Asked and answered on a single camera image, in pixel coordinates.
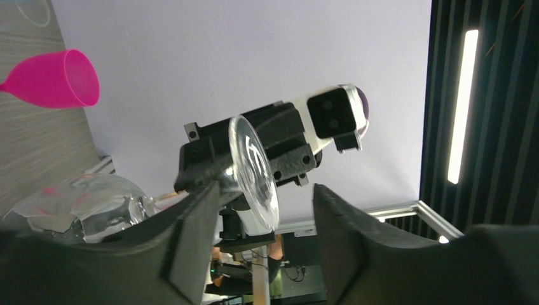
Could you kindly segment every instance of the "transparent plastic object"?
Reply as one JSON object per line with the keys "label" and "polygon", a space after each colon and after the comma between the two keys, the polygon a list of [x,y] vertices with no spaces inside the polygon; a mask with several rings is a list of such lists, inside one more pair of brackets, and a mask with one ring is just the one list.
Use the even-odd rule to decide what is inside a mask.
{"label": "transparent plastic object", "polygon": [[0,0],[0,31],[46,27],[50,18],[47,0]]}
{"label": "transparent plastic object", "polygon": [[234,180],[256,219],[274,231],[279,225],[277,186],[262,142],[243,116],[230,120],[228,140]]}
{"label": "transparent plastic object", "polygon": [[126,178],[89,174],[21,201],[3,217],[3,225],[66,244],[97,243],[160,211],[154,198]]}

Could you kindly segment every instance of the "person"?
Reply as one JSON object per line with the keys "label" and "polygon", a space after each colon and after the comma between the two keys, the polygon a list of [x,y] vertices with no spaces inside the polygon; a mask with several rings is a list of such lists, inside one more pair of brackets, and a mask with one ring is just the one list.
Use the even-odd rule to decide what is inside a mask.
{"label": "person", "polygon": [[[268,245],[268,278],[269,282],[273,282],[279,273],[281,261],[283,259],[283,243],[282,235],[275,235],[275,242]],[[222,253],[219,247],[214,247],[212,251],[212,259],[222,259]],[[214,279],[212,284],[206,286],[207,294],[217,295],[243,295],[252,294],[252,282],[239,278],[230,278],[219,276]]]}

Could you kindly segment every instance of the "camera lens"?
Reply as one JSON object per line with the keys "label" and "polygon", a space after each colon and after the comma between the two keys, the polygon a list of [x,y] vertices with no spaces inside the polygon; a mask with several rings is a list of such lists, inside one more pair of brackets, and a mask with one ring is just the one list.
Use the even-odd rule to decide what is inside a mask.
{"label": "camera lens", "polygon": [[325,110],[330,110],[333,108],[333,103],[330,100],[325,100],[322,107],[324,107]]}

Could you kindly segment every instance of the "black 3d-printed mount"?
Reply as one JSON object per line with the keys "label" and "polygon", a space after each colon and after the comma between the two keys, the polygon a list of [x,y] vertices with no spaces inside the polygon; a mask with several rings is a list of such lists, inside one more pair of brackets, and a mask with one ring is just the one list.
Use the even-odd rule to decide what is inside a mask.
{"label": "black 3d-printed mount", "polygon": [[[277,186],[308,183],[307,172],[322,162],[305,141],[303,123],[293,104],[276,102],[242,114],[255,128],[273,171]],[[176,191],[191,191],[214,180],[232,164],[228,142],[230,119],[200,127],[186,125],[190,143],[180,149]]]}

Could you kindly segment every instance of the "black wire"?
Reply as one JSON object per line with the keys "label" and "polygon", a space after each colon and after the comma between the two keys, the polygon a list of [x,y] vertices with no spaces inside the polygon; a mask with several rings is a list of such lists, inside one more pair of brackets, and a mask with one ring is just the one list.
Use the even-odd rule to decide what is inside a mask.
{"label": "black wire", "polygon": [[235,300],[235,299],[238,299],[242,297],[241,295],[236,295],[235,297],[229,297],[228,299],[223,299],[223,300],[219,300],[217,302],[213,302],[211,303],[210,305],[220,305],[220,304],[224,304],[225,302],[228,302],[228,301],[232,301],[232,300]]}
{"label": "black wire", "polygon": [[294,281],[294,282],[296,282],[296,283],[299,283],[299,282],[305,280],[305,274],[304,274],[303,272],[301,272],[301,274],[303,275],[303,277],[301,278],[301,280],[298,280],[299,274],[300,274],[299,270],[300,270],[300,268],[299,268],[299,267],[296,267],[296,272],[297,272],[297,277],[296,277],[296,278],[292,278],[292,277],[288,274],[287,268],[285,268],[285,274],[286,274],[287,278],[289,278],[291,281]]}
{"label": "black wire", "polygon": [[261,256],[261,255],[259,255],[255,250],[251,250],[251,252],[254,253],[254,254],[256,254],[256,256],[258,256],[258,257],[262,257],[263,259],[267,259],[267,258],[268,258],[268,256]]}
{"label": "black wire", "polygon": [[253,262],[252,262],[251,264],[252,264],[252,265],[256,265],[256,266],[262,266],[262,267],[266,268],[266,270],[269,271],[268,267],[266,267],[266,266],[264,266],[264,265],[261,265],[261,264],[255,264],[255,263],[253,263]]}

